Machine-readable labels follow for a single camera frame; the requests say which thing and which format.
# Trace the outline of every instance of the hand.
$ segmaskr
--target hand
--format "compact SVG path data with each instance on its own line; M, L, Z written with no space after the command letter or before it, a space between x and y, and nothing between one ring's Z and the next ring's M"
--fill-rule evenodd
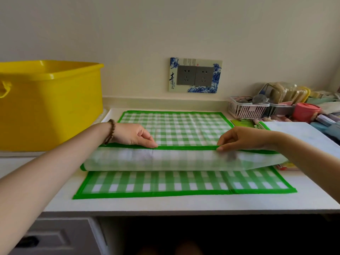
M150 133L142 125L135 123L116 123L111 142L125 145L141 145L146 148L158 147Z
M239 149L276 150L279 138L284 133L264 129L236 126L224 133L217 142L218 151Z

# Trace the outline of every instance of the beaded bracelet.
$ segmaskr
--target beaded bracelet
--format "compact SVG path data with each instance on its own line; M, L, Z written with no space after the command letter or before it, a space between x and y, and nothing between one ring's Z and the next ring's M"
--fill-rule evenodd
M110 120L108 120L108 122L111 123L111 130L110 130L110 134L105 139L104 145L107 145L107 144L110 143L110 141L113 138L113 133L115 132L115 128L116 128L116 123L115 123L114 120L110 119Z

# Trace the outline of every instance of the plastic storage basket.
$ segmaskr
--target plastic storage basket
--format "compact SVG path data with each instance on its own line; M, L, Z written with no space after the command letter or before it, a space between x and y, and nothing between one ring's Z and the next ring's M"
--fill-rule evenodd
M253 105L252 103L241 104L236 102L236 97L230 97L228 112L236 119L261 118L269 103Z
M100 68L73 61L0 63L0 150L46 151L103 112Z
M271 115L292 115L295 105L280 105L269 103L269 107L265 111L266 116Z

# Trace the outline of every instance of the green gingham cloth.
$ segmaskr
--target green gingham cloth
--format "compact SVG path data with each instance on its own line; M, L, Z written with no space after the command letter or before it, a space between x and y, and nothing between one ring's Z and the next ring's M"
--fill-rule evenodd
M233 125L220 112L126 111L121 123L141 124L160 146L211 146Z
M84 171L249 170L287 161L262 151L216 152L219 137L233 124L221 112L126 111L118 122L139 123L159 144L156 149L111 143L95 150Z
M73 199L294 193L273 167L248 171L88 172Z

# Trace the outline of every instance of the white cabinet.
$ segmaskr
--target white cabinet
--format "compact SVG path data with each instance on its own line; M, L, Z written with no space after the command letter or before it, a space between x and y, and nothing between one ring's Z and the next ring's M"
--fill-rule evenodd
M25 236L39 240L33 248L14 248L10 255L107 255L94 218L38 218Z

